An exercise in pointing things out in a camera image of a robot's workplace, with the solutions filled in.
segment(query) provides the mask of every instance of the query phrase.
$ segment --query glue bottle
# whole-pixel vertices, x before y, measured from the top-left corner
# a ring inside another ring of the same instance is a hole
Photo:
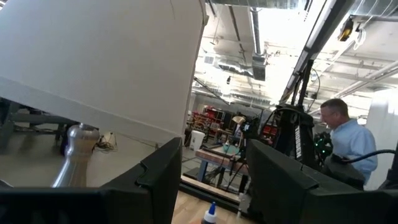
[[[216,224],[216,217],[216,202],[213,202],[201,220],[201,224]]]

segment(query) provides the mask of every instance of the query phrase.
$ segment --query blue cap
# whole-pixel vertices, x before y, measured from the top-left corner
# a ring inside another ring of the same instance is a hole
[[[209,208],[209,214],[214,215],[216,213],[216,202],[213,202]]]

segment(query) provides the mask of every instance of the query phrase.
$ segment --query ceiling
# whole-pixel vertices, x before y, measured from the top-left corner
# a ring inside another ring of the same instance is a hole
[[[309,10],[304,10],[307,1],[299,0],[207,2],[209,21],[203,33],[195,76],[227,101],[244,101],[263,108],[278,103],[317,17],[323,12],[324,1],[311,1]],[[229,5],[238,3],[241,6]],[[253,9],[247,5],[262,7]],[[398,66],[389,66],[398,61],[397,5],[398,2],[390,0],[359,0],[351,7],[314,62],[308,97],[304,101],[307,108],[312,105],[308,112],[314,118],[319,117],[320,104],[334,97],[347,102],[352,117],[367,115],[375,91],[398,87],[398,75],[394,75],[398,73],[395,71]],[[259,46],[261,57],[266,59],[265,80],[217,66],[220,60],[234,61],[233,67],[243,70],[252,65],[252,56],[256,55],[253,10],[258,11]],[[340,42],[337,37],[350,14],[355,15],[352,17],[354,31],[347,41]],[[210,95],[197,83],[193,91]]]

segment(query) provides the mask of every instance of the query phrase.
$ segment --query silver metal cylinder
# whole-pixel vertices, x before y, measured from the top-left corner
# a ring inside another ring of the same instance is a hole
[[[100,132],[89,125],[69,128],[65,161],[52,187],[86,187],[88,161],[99,138]]]

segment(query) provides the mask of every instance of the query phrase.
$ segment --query black cable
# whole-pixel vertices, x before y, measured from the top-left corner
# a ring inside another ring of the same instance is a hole
[[[224,156],[223,156],[223,160],[221,161],[221,165],[218,166],[217,168],[214,168],[213,170],[209,171],[209,174],[207,174],[207,175],[211,175],[211,177],[210,177],[210,183],[211,183],[211,181],[212,181],[213,179],[216,179],[216,176],[220,173],[221,169],[223,168],[222,166],[223,166],[223,163],[224,163],[224,159],[225,159],[225,156],[226,156],[227,153],[228,153],[228,150],[229,150],[229,147],[230,147],[230,146],[231,146],[231,145],[228,145],[228,148],[227,148],[226,151],[225,151],[225,154],[224,154]]]
[[[318,97],[319,89],[321,88],[321,80],[319,78],[318,72],[315,69],[313,69],[313,68],[311,68],[311,69],[315,72],[315,74],[317,74],[317,77],[318,77],[318,89],[317,89],[317,93],[316,93],[316,96]],[[313,103],[315,102],[315,100],[316,100],[316,97],[313,99],[311,105],[308,107],[307,113],[310,111],[310,109],[311,109]]]
[[[369,158],[369,157],[371,157],[371,156],[375,156],[375,155],[382,154],[382,153],[393,153],[393,154],[395,154],[396,151],[395,151],[395,150],[392,150],[392,149],[377,150],[377,151],[368,153],[368,154],[366,154],[366,155],[360,156],[360,157],[355,158],[355,159],[341,160],[341,163],[343,163],[343,164],[351,164],[351,163],[353,163],[353,162],[358,162],[358,161],[361,161],[361,160],[363,160],[363,159],[367,159],[367,158]]]
[[[244,162],[242,162],[242,165],[238,168],[238,170],[235,172],[235,175],[232,177],[232,180],[226,186],[226,189],[225,189],[226,192],[228,192],[229,186],[232,184],[232,181],[234,181],[234,178],[236,177],[236,174],[238,174],[238,172],[242,169],[243,165],[245,165]]]

